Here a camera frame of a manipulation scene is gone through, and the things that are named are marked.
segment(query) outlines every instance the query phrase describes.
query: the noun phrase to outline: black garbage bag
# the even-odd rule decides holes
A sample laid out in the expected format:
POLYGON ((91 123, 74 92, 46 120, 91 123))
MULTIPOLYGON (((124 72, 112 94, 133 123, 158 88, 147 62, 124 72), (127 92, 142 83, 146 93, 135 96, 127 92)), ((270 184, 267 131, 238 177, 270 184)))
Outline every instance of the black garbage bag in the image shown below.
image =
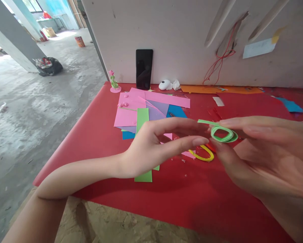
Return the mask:
POLYGON ((36 66, 40 76, 54 76, 63 69, 61 63, 53 57, 44 57, 42 60, 36 60, 36 66))

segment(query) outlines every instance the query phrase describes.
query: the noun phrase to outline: smartphone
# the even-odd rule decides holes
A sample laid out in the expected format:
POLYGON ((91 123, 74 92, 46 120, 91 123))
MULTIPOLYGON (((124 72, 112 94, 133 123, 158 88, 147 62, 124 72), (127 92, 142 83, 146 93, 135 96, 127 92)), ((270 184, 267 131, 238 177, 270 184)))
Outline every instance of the smartphone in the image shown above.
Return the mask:
POLYGON ((136 85, 138 89, 150 89, 153 53, 154 51, 150 49, 135 51, 136 85))

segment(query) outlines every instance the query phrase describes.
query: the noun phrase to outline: fingernail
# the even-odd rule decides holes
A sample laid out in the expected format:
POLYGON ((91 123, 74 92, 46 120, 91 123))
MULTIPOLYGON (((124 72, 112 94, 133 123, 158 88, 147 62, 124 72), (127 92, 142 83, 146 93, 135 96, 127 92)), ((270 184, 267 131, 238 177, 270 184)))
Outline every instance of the fingernail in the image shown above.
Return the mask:
POLYGON ((210 140, 213 143, 213 145, 215 146, 216 150, 218 150, 218 151, 221 150, 222 143, 218 142, 214 138, 210 138, 210 140))
POLYGON ((258 127, 258 126, 247 126, 245 127, 245 129, 253 133, 265 133, 272 131, 270 127, 258 127))
POLYGON ((209 143, 207 138, 196 138, 192 141, 193 146, 200 146, 209 143))
POLYGON ((240 119, 236 117, 236 118, 221 120, 219 121, 219 123, 221 126, 235 126, 240 123, 240 119))

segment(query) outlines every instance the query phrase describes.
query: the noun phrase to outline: window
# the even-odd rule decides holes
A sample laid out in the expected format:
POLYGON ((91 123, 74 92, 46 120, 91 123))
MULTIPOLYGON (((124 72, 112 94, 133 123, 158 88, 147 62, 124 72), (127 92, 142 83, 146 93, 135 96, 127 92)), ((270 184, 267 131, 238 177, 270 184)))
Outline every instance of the window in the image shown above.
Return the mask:
MULTIPOLYGON (((12 11, 12 9, 6 4, 6 2, 4 0, 1 0, 4 5, 7 7, 7 9, 14 14, 14 12, 12 11)), ((39 5, 39 3, 37 2, 37 0, 22 0, 24 2, 24 4, 27 6, 27 8, 29 9, 30 12, 42 12, 42 9, 39 5)))

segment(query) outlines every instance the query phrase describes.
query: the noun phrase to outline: small container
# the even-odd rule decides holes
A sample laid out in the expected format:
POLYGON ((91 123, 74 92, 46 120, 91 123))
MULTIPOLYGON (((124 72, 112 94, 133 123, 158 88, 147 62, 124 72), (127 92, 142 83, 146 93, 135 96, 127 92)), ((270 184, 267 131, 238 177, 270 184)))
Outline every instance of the small container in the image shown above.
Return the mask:
POLYGON ((77 42, 77 44, 78 44, 79 47, 85 47, 83 38, 81 36, 76 36, 75 40, 76 40, 76 42, 77 42))

